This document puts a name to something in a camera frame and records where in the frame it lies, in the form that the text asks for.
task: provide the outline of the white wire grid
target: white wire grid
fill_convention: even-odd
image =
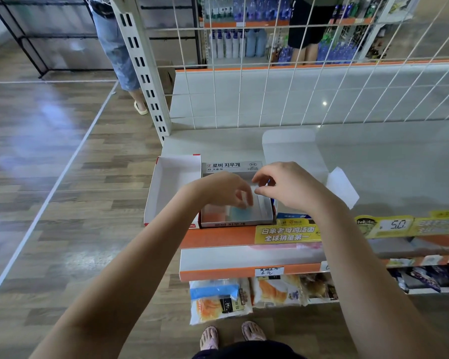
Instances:
[[[325,63],[306,67],[292,62],[276,67],[270,54],[265,60],[244,54],[238,60],[217,59],[211,48],[208,63],[200,63],[192,57],[194,45],[186,37],[197,30],[202,40],[209,41],[211,30],[225,28],[213,19],[192,27],[189,20],[180,19],[179,5],[186,1],[160,1],[172,6],[173,25],[151,29],[146,18],[144,24],[154,35],[177,36],[174,53],[157,55],[153,50],[156,59],[168,58],[177,69],[173,93],[168,95],[175,130],[449,119],[449,0],[417,0],[417,8],[405,8],[394,22],[386,21],[388,15],[383,14],[394,0],[376,0],[378,11],[372,23],[356,20],[344,30],[342,14],[331,26],[331,45],[353,44],[357,50],[352,58],[329,60],[329,48]],[[203,0],[196,2],[205,5]],[[302,27],[306,34],[311,28],[329,26],[310,25],[310,19],[306,25],[291,27],[279,26],[282,22],[276,19],[259,28],[272,35],[274,45],[289,28]],[[237,25],[242,32],[256,28],[247,26],[244,17]],[[367,52],[362,50],[364,44],[372,45],[368,39],[374,39],[383,26],[387,35],[376,39],[381,46],[373,47],[378,58],[356,65],[363,62],[359,55]]]

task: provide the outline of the hand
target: hand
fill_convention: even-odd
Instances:
[[[248,205],[253,205],[253,193],[249,184],[240,176],[227,171],[211,174],[188,185],[203,197],[204,205],[231,205],[245,209],[243,191]]]
[[[256,194],[277,199],[289,208],[311,216],[327,204],[344,204],[327,187],[295,162],[275,162],[263,166],[254,175]]]

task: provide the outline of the open box lid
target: open box lid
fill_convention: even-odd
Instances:
[[[200,178],[201,155],[159,156],[144,209],[144,225],[161,212],[180,187]],[[199,228],[198,215],[190,228]]]
[[[267,164],[295,161],[340,197],[350,209],[358,201],[358,193],[341,168],[329,173],[316,144],[316,128],[268,130],[263,133],[262,142]]]

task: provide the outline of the cardboard box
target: cardboard box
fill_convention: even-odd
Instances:
[[[180,187],[200,178],[201,155],[159,156],[144,209],[144,225],[160,213]],[[192,228],[199,228],[198,215],[190,225]]]
[[[316,144],[316,128],[278,129],[263,133],[263,151],[266,163],[295,161],[352,209],[359,195],[341,168],[329,173]],[[307,218],[304,211],[288,208],[275,200],[276,218]]]
[[[256,185],[251,182],[254,174],[262,166],[261,161],[203,163],[203,176],[220,171],[229,171],[247,181],[251,185],[254,204],[246,209],[206,205],[201,210],[201,228],[273,224],[271,199],[256,195],[254,193]]]

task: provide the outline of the white slipper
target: white slipper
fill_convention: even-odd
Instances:
[[[146,108],[144,109],[144,111],[139,110],[138,103],[136,101],[133,103],[133,105],[135,106],[135,109],[137,110],[137,112],[139,114],[141,114],[142,116],[145,114],[148,114],[148,109],[146,109]]]

